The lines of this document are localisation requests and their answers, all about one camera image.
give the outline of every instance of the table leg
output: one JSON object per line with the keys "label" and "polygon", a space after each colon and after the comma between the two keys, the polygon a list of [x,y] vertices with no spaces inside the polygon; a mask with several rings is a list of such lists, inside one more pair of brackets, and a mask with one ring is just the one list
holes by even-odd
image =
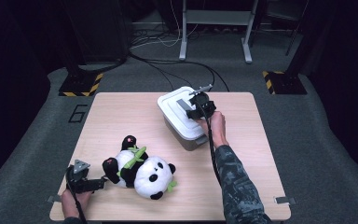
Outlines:
{"label": "table leg", "polygon": [[186,58],[187,50],[187,17],[186,17],[186,0],[183,0],[183,25],[182,25],[182,45],[180,47],[179,60]]}
{"label": "table leg", "polygon": [[252,55],[251,55],[251,51],[249,50],[248,42],[249,42],[249,36],[251,35],[252,32],[253,22],[255,20],[255,10],[257,9],[257,3],[258,0],[255,0],[253,3],[252,11],[249,14],[248,27],[246,28],[246,36],[245,38],[241,39],[243,54],[245,56],[246,63],[252,63]]}

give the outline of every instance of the camouflage sleeve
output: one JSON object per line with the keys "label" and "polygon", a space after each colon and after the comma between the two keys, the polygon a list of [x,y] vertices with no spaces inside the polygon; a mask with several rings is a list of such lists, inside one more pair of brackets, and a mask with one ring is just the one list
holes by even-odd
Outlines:
{"label": "camouflage sleeve", "polygon": [[264,206],[254,183],[231,147],[218,147],[214,154],[222,184],[226,222],[272,223],[264,213]]}

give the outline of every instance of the gray carpet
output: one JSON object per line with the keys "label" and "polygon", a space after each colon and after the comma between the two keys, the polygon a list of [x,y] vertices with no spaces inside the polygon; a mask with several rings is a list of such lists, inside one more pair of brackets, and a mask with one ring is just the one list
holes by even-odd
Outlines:
{"label": "gray carpet", "polygon": [[[358,223],[358,165],[330,131],[324,107],[308,78],[300,75],[307,95],[270,95],[262,76],[264,70],[284,71],[301,38],[296,39],[291,54],[284,56],[289,38],[261,33],[251,48],[254,62],[246,64],[242,36],[201,35],[189,41],[186,60],[211,66],[230,91],[255,96],[286,196],[297,200],[285,223]],[[179,43],[172,47],[150,44],[131,52],[149,59],[177,60],[179,48]],[[97,67],[103,64],[86,66]],[[194,64],[158,67],[195,88],[213,80],[205,68]],[[48,217],[51,203],[45,200],[57,193],[85,119],[79,123],[68,120],[77,105],[87,105],[78,108],[87,116],[94,97],[58,96],[65,69],[48,77],[51,90],[46,103],[0,171],[0,223],[54,223]],[[167,78],[174,89],[188,85],[180,78]],[[104,73],[97,92],[172,91],[167,78],[129,58]],[[218,77],[213,91],[226,91]]]}

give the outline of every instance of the black cable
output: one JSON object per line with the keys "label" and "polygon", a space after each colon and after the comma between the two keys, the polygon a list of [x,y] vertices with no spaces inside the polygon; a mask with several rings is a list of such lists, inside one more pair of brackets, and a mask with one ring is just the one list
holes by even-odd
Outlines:
{"label": "black cable", "polygon": [[114,68],[117,68],[119,66],[121,66],[124,62],[126,62],[126,60],[117,60],[117,62],[115,64],[103,67],[103,68],[98,68],[98,69],[93,69],[93,70],[85,70],[82,69],[85,72],[90,72],[90,73],[104,73],[107,72],[109,70],[112,70]]}
{"label": "black cable", "polygon": [[133,59],[142,61],[142,62],[148,62],[148,63],[154,63],[154,64],[177,64],[177,63],[189,63],[189,64],[195,64],[201,67],[206,68],[212,75],[213,77],[213,82],[212,85],[214,85],[214,75],[217,75],[220,80],[223,82],[223,84],[225,85],[227,91],[229,91],[228,85],[225,82],[225,80],[220,76],[220,74],[218,72],[216,72],[214,69],[212,69],[212,67],[203,64],[203,63],[195,63],[195,62],[189,62],[189,61],[173,61],[173,60],[158,60],[158,59],[146,59],[146,58],[141,58],[137,55],[134,55],[132,52],[129,53],[129,56],[132,57]]}
{"label": "black cable", "polygon": [[167,74],[167,75],[169,75],[169,76],[172,76],[172,77],[179,78],[179,79],[183,80],[184,82],[186,82],[190,87],[192,87],[191,83],[190,83],[189,81],[187,81],[186,79],[184,79],[184,78],[182,78],[182,77],[179,77],[179,76],[176,76],[176,75],[174,75],[174,74],[172,74],[172,73],[169,73],[169,72],[167,72],[167,71],[164,71],[164,70],[162,70],[161,68],[158,68],[158,67],[156,67],[155,65],[153,65],[153,63],[151,63],[151,62],[149,62],[148,60],[145,60],[145,59],[143,59],[143,58],[141,58],[141,57],[138,57],[138,56],[133,55],[133,54],[130,54],[130,56],[131,56],[133,59],[136,59],[136,60],[141,61],[141,62],[143,62],[143,63],[147,63],[149,66],[152,66],[153,68],[156,68],[156,69],[168,80],[168,82],[169,82],[170,85],[171,85],[172,90],[174,90],[173,84],[170,82],[170,80],[167,78],[167,76],[165,76],[165,74]]}
{"label": "black cable", "polygon": [[217,182],[219,182],[219,185],[222,186],[222,184],[220,182],[219,172],[218,172],[217,166],[216,166],[216,158],[214,157],[214,147],[213,147],[213,137],[212,137],[211,123],[209,122],[209,118],[206,116],[205,110],[202,108],[201,104],[197,100],[195,101],[195,103],[197,103],[197,106],[202,111],[202,114],[205,117],[205,121],[206,121],[206,124],[208,126],[208,138],[209,138],[209,148],[211,150],[212,166],[213,166],[214,174],[216,175],[216,178],[217,178]]}
{"label": "black cable", "polygon": [[71,167],[66,169],[66,174],[65,174],[66,186],[68,186],[69,191],[71,191],[71,194],[75,199],[75,204],[76,204],[77,211],[79,212],[80,220],[83,222],[83,224],[87,224],[87,220],[86,220],[86,217],[84,216],[83,209],[81,208],[81,204],[77,200],[76,193],[72,190],[71,185],[69,183],[69,172],[71,170],[73,170],[73,168],[71,169]]}
{"label": "black cable", "polygon": [[136,38],[134,38],[131,41],[133,47],[141,46],[141,45],[147,43],[150,39],[162,40],[162,39],[170,36],[170,33],[168,31],[163,31],[160,34],[155,34],[155,35],[148,35],[147,34],[147,31],[154,31],[154,30],[151,30],[151,29],[148,29],[148,30],[147,29],[142,29],[142,30],[137,30],[135,32],[139,32],[139,31],[143,31],[143,32],[145,32],[145,34],[141,34],[141,35],[137,36]]}
{"label": "black cable", "polygon": [[[139,37],[142,37],[142,36],[143,36],[145,39],[142,39],[143,43],[138,44],[138,45],[136,45],[136,46],[134,45],[134,47],[141,46],[141,45],[147,43],[150,38],[161,40],[161,39],[163,39],[163,38],[165,38],[165,37],[168,37],[168,36],[170,36],[170,35],[172,34],[172,32],[171,32],[170,30],[165,30],[165,22],[164,22],[164,20],[163,20],[163,18],[162,18],[161,16],[160,16],[160,19],[161,19],[161,23],[158,24],[154,29],[140,29],[141,31],[145,31],[145,35],[140,35]],[[161,31],[160,34],[157,34],[157,35],[147,35],[147,31],[156,32],[156,31],[157,31],[157,28],[158,28],[159,26],[162,27],[162,31]],[[139,41],[141,41],[141,40],[137,40],[137,39],[135,38],[135,39],[133,39],[133,40],[131,41],[131,43],[132,43],[132,44],[135,44],[135,43],[138,43]]]}

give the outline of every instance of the person's hand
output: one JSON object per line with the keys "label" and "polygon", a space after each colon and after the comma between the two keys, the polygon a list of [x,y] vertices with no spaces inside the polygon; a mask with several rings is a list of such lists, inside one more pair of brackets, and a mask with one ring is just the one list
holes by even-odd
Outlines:
{"label": "person's hand", "polygon": [[[201,126],[205,134],[208,135],[208,124],[205,119],[195,119],[195,121]],[[214,111],[212,116],[209,118],[212,129],[213,145],[215,148],[222,145],[228,146],[226,139],[226,119],[220,111]]]}
{"label": "person's hand", "polygon": [[[80,202],[83,211],[86,211],[87,209],[87,205],[89,204],[89,199],[91,194],[92,191],[87,191],[76,195],[76,198]],[[61,203],[62,203],[63,216],[65,218],[79,217],[79,212],[76,207],[74,196],[72,196],[72,193],[69,189],[63,191],[61,195]]]}

